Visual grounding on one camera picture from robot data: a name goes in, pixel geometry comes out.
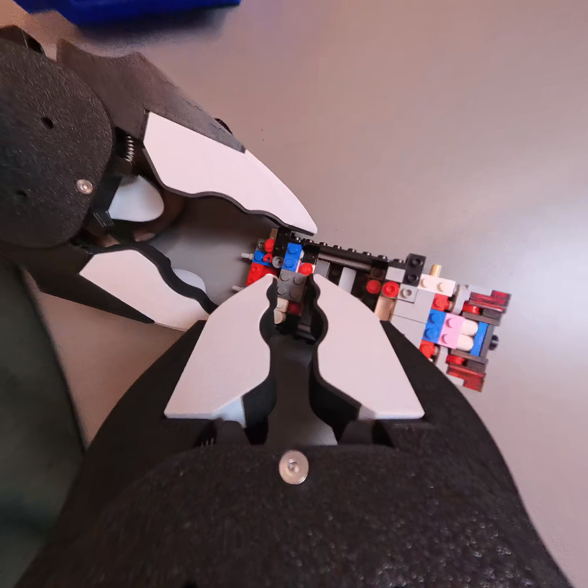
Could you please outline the partly built lego car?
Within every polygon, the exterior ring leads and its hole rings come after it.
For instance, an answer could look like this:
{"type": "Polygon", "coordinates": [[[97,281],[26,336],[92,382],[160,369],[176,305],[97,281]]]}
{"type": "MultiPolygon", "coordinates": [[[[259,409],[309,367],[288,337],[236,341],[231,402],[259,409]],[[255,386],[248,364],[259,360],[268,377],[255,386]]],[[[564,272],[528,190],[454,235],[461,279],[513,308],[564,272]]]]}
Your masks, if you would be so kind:
{"type": "Polygon", "coordinates": [[[380,320],[390,321],[457,386],[483,390],[488,353],[496,349],[511,294],[456,283],[426,271],[426,257],[405,259],[358,252],[273,229],[253,252],[241,253],[251,265],[245,285],[277,277],[275,323],[282,334],[314,342],[308,276],[317,274],[357,298],[380,320]]]}

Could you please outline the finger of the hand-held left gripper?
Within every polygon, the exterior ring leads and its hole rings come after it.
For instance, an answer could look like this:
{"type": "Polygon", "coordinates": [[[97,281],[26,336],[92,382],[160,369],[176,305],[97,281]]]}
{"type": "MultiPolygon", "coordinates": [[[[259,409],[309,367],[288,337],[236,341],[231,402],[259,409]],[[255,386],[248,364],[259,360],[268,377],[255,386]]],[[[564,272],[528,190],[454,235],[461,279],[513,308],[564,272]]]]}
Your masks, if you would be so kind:
{"type": "Polygon", "coordinates": [[[250,151],[238,151],[149,112],[144,152],[159,185],[184,196],[220,196],[240,209],[314,235],[317,226],[293,192],[250,151]]]}
{"type": "Polygon", "coordinates": [[[154,323],[186,331],[217,308],[204,281],[193,272],[173,269],[154,248],[114,248],[95,254],[79,273],[154,323]]]}

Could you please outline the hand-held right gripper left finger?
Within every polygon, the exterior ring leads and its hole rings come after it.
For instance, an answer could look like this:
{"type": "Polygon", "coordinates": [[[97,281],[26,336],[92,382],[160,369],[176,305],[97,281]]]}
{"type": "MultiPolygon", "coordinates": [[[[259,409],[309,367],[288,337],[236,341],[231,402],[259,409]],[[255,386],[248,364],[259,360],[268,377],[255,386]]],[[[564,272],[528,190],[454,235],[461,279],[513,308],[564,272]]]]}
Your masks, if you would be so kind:
{"type": "Polygon", "coordinates": [[[264,276],[221,304],[198,341],[165,408],[168,419],[238,422],[244,429],[272,409],[269,338],[276,277],[264,276]]]}

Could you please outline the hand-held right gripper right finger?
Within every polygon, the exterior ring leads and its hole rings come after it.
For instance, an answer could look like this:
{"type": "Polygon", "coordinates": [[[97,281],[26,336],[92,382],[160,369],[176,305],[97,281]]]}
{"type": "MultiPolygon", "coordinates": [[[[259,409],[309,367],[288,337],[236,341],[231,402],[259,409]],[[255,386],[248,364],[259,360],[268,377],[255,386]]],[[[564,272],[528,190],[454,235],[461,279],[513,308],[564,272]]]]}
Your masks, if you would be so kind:
{"type": "Polygon", "coordinates": [[[421,419],[424,409],[388,337],[391,324],[323,276],[311,276],[309,296],[315,415],[335,436],[351,422],[421,419]]]}

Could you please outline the blue plastic bin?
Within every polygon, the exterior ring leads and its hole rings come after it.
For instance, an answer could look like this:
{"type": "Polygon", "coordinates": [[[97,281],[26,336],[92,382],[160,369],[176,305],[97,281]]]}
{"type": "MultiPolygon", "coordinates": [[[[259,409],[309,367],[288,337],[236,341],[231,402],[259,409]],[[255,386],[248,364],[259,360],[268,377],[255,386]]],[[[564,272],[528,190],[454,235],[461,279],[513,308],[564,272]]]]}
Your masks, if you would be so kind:
{"type": "Polygon", "coordinates": [[[16,1],[15,3],[27,13],[54,11],[77,26],[94,26],[238,6],[241,1],[16,1]]]}

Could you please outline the person's green sweatshirt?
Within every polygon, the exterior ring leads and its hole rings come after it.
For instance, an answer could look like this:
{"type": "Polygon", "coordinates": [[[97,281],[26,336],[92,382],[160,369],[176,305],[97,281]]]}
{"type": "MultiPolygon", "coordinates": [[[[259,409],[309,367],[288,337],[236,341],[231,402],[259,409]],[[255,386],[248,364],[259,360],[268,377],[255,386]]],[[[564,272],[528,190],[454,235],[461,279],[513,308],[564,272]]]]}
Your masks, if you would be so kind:
{"type": "Polygon", "coordinates": [[[21,270],[1,258],[1,587],[45,544],[83,454],[45,323],[21,270]]]}

